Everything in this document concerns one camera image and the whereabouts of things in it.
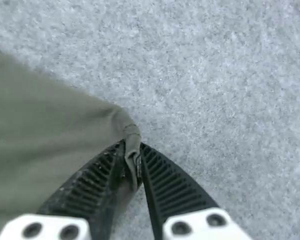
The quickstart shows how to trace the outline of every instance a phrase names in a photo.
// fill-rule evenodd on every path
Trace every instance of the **olive green pants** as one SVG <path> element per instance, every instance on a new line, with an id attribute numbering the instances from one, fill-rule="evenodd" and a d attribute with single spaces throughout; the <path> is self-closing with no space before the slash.
<path id="1" fill-rule="evenodd" d="M 135 175 L 141 137 L 122 108 L 0 52 L 0 230 L 9 219 L 35 212 L 71 174 L 121 139 Z"/>

